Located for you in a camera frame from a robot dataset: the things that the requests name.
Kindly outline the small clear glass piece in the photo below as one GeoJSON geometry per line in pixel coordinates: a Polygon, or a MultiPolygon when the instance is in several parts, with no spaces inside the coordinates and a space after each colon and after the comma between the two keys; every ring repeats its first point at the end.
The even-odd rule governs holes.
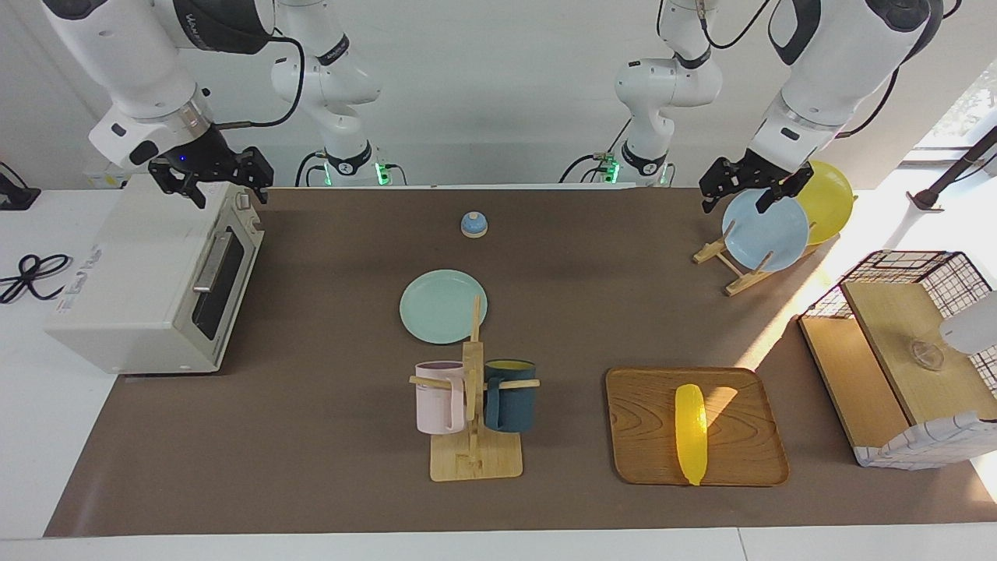
{"type": "Polygon", "coordinates": [[[944,350],[934,342],[912,340],[909,342],[908,351],[912,359],[929,372],[940,372],[945,365],[944,350]]]}

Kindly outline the wooden mug rack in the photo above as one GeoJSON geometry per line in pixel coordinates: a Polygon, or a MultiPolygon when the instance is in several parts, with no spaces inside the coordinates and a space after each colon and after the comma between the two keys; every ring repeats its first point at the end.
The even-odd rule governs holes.
{"type": "MultiPolygon", "coordinates": [[[[474,299],[470,340],[464,342],[464,403],[467,427],[459,433],[430,436],[428,475],[434,482],[512,478],[523,473],[519,434],[488,429],[484,425],[484,345],[480,341],[481,300],[474,299]]],[[[413,386],[444,387],[444,381],[422,379],[414,374],[413,386]]]]}

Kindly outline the yellow corn cob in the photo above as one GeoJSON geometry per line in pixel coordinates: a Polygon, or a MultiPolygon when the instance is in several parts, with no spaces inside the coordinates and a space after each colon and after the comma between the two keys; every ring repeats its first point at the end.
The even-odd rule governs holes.
{"type": "Polygon", "coordinates": [[[708,466],[708,420],[700,386],[684,384],[675,392],[675,443],[687,482],[699,486],[708,466]]]}

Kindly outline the light blue plate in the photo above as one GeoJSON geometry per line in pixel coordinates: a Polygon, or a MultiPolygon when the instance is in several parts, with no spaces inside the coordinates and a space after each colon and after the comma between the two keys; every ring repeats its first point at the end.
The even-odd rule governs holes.
{"type": "Polygon", "coordinates": [[[776,201],[759,213],[761,189],[746,189],[726,207],[720,230],[727,233],[727,251],[740,265],[755,269],[766,255],[763,271],[787,269],[801,258],[809,241],[807,213],[795,199],[776,201]]]}

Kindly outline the white toaster oven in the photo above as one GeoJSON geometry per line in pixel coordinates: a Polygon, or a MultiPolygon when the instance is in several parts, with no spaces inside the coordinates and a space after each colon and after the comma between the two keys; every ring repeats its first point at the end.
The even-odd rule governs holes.
{"type": "Polygon", "coordinates": [[[132,178],[45,333],[113,376],[217,372],[264,233],[249,189],[199,188],[204,207],[132,178]]]}

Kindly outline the white power strip box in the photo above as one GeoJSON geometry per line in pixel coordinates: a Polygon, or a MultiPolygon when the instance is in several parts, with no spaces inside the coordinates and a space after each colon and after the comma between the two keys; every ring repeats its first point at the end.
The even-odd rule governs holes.
{"type": "Polygon", "coordinates": [[[132,175],[134,171],[109,162],[92,162],[84,168],[84,178],[93,189],[122,189],[132,175]]]}

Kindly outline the white cylindrical object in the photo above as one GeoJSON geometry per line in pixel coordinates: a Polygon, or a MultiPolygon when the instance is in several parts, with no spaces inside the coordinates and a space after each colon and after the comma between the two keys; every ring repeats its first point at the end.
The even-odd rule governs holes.
{"type": "Polygon", "coordinates": [[[997,345],[997,291],[947,317],[938,333],[947,347],[962,355],[981,354],[997,345]]]}

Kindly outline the pink mug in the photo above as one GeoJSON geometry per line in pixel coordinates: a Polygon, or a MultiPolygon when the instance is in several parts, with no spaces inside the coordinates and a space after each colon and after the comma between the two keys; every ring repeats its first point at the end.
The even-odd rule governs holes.
{"type": "Polygon", "coordinates": [[[463,363],[431,360],[414,366],[422,379],[444,381],[444,387],[415,386],[417,430],[430,436],[459,433],[467,427],[463,363]]]}

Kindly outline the brown table mat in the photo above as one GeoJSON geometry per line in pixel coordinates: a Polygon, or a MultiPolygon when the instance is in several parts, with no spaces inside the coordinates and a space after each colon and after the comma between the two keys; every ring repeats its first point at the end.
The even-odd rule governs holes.
{"type": "Polygon", "coordinates": [[[794,326],[757,367],[791,473],[773,488],[630,485],[612,367],[737,365],[815,263],[727,298],[691,255],[719,230],[694,189],[278,189],[220,373],[115,381],[47,536],[491,531],[997,521],[968,463],[862,468],[794,326]],[[467,212],[488,233],[464,237],[467,212]],[[537,363],[524,472],[434,483],[408,377],[456,345],[410,336],[429,270],[484,285],[488,358],[537,363]]]}

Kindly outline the black clamp mount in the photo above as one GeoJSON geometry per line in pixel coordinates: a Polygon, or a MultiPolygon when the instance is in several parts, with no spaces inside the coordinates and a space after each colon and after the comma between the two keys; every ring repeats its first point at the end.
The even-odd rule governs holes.
{"type": "Polygon", "coordinates": [[[29,187],[18,171],[0,161],[0,210],[28,210],[41,192],[29,187]]]}

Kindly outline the dark teal mug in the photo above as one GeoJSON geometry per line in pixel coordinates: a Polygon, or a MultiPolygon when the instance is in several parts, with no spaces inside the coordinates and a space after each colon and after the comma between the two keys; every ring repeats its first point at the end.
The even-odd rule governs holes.
{"type": "Polygon", "coordinates": [[[521,433],[534,426],[537,388],[501,388],[503,381],[537,378],[530,360],[495,359],[484,364],[484,425],[490,430],[521,433]]]}

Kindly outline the wooden plate rack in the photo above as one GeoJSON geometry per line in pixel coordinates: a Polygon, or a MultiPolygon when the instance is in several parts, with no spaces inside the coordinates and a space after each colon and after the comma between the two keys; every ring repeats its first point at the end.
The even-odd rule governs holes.
{"type": "Polygon", "coordinates": [[[709,260],[723,263],[735,276],[724,292],[734,297],[814,253],[818,246],[808,245],[809,230],[809,226],[792,227],[788,235],[781,235],[747,219],[734,219],[719,238],[693,253],[691,260],[696,265],[709,260]]]}

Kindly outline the white checked cloth liner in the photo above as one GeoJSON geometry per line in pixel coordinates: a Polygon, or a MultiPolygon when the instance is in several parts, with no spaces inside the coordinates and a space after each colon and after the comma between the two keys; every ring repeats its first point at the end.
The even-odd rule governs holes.
{"type": "Polygon", "coordinates": [[[943,468],[997,451],[997,419],[965,411],[916,424],[883,446],[855,446],[852,451],[863,468],[943,468]]]}

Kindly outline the narrow light wooden board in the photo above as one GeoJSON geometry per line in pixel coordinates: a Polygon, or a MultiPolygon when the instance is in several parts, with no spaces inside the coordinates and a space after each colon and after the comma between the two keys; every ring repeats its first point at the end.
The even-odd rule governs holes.
{"type": "Polygon", "coordinates": [[[911,428],[854,317],[802,316],[798,325],[851,446],[880,448],[911,428]]]}

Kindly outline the wide light wooden board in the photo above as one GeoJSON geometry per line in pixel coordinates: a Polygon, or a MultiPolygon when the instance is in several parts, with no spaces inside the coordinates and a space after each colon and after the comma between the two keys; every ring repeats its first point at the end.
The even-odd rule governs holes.
{"type": "Polygon", "coordinates": [[[968,411],[997,421],[997,397],[972,359],[941,340],[944,317],[921,284],[852,281],[841,290],[909,422],[968,411]],[[915,358],[918,340],[940,348],[937,369],[915,358]]]}

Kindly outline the brown wooden tray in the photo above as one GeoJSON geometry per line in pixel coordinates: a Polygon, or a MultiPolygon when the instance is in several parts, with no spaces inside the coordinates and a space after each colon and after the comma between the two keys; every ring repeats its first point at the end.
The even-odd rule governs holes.
{"type": "Polygon", "coordinates": [[[676,392],[700,387],[707,465],[702,486],[773,487],[790,476],[761,377],[743,367],[614,367],[605,376],[613,461],[635,485],[690,484],[675,441],[676,392]]]}

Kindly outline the pale green plate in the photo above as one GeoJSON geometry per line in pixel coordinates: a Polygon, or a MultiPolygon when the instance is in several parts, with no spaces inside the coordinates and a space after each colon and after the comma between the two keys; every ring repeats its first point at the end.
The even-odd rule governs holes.
{"type": "Polygon", "coordinates": [[[481,300],[483,323],[488,296],[476,278],[460,270],[427,271],[409,283],[399,306],[403,326],[418,340],[430,344],[452,344],[471,335],[474,299],[481,300]]]}

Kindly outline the yellow plate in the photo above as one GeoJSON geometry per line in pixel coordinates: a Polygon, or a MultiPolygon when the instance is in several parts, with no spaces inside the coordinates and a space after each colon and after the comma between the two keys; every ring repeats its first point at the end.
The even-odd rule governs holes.
{"type": "Polygon", "coordinates": [[[843,230],[850,220],[854,192],[845,174],[832,164],[809,161],[813,175],[794,198],[807,214],[808,245],[818,245],[843,230]]]}

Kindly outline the black stand pole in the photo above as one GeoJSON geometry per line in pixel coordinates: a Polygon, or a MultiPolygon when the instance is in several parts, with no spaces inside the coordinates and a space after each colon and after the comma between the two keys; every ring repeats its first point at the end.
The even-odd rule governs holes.
{"type": "Polygon", "coordinates": [[[979,161],[980,157],[990,152],[994,145],[997,145],[997,125],[993,125],[978,142],[970,146],[965,155],[952,164],[948,170],[944,171],[941,177],[927,189],[922,189],[922,191],[916,192],[916,194],[907,194],[911,205],[916,210],[921,210],[921,212],[941,212],[940,207],[935,206],[941,192],[954,182],[960,181],[962,178],[968,178],[970,174],[966,174],[966,171],[973,167],[979,161]]]}

